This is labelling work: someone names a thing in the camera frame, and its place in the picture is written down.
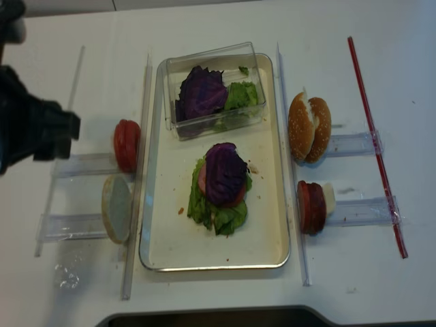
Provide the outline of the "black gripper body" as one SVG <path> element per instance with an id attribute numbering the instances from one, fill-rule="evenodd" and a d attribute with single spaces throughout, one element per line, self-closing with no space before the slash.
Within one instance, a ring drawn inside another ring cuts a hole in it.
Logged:
<path id="1" fill-rule="evenodd" d="M 79 116 L 30 94 L 10 66 L 1 66 L 2 174 L 30 156 L 35 161 L 68 159 L 79 135 Z"/>

